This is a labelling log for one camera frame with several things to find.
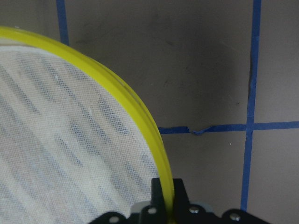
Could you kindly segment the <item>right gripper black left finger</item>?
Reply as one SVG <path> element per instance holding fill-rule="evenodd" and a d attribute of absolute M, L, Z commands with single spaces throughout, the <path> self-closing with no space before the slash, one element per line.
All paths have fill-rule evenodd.
<path fill-rule="evenodd" d="M 164 196 L 159 178 L 151 180 L 151 205 L 164 207 Z"/>

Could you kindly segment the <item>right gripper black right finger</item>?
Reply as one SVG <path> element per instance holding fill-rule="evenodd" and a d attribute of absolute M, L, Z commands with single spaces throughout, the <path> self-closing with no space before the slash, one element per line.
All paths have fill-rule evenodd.
<path fill-rule="evenodd" d="M 182 179 L 174 178 L 174 207 L 186 207 L 190 204 Z"/>

